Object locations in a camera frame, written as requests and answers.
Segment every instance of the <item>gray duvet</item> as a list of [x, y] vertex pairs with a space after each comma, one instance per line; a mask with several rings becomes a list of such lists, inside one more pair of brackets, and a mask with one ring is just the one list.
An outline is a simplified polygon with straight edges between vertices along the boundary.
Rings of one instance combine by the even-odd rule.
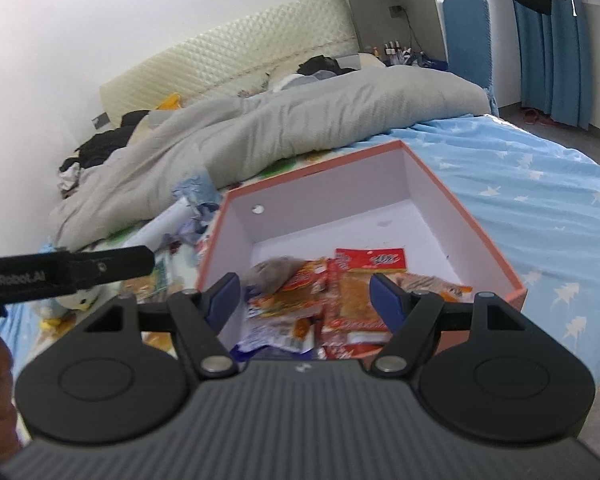
[[217, 188], [280, 158], [346, 146], [420, 121], [489, 112], [485, 92], [453, 74], [365, 69], [248, 99], [209, 98], [173, 112], [114, 152], [50, 215], [56, 246], [78, 250], [173, 203], [171, 189], [204, 164]]

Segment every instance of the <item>gray ribbed surface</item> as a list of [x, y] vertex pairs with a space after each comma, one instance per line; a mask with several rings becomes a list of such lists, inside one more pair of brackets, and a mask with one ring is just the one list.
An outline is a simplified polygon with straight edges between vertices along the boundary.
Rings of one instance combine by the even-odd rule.
[[251, 362], [236, 378], [205, 383], [149, 436], [103, 449], [36, 441], [2, 471], [13, 480], [600, 476], [600, 461], [575, 440], [480, 446], [433, 423], [404, 383], [372, 378], [354, 361], [310, 366]]

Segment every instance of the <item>quilted headboard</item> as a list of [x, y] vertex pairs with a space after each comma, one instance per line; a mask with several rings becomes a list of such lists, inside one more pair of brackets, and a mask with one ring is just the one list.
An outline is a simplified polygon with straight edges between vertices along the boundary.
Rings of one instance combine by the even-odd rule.
[[225, 23], [150, 57], [100, 87], [104, 110], [120, 124], [131, 110], [152, 109], [177, 92], [236, 95], [262, 85], [281, 62], [358, 52], [345, 0], [301, 0]]

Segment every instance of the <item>light blue bedsheet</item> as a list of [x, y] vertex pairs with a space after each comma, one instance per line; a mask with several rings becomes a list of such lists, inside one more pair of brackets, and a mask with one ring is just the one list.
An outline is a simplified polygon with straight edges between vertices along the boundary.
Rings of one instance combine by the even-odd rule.
[[[600, 384], [600, 166], [490, 117], [430, 121], [341, 152], [403, 139], [458, 196], [528, 286], [524, 314]], [[0, 334], [22, 366], [37, 322], [12, 308]]]

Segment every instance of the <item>orange package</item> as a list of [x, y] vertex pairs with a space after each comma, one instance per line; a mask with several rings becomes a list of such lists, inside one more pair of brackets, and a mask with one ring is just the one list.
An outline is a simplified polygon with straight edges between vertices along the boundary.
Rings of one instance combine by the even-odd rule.
[[278, 291], [248, 301], [247, 316], [292, 318], [320, 314], [326, 302], [328, 258], [305, 263]]
[[376, 272], [394, 280], [406, 272], [403, 249], [336, 249], [329, 264], [330, 298], [323, 332], [384, 332], [386, 325], [371, 305], [369, 281]]
[[468, 301], [469, 298], [465, 295], [474, 290], [471, 286], [457, 285], [436, 276], [421, 276], [410, 272], [399, 272], [391, 279], [402, 290], [428, 290], [439, 294], [445, 301]]

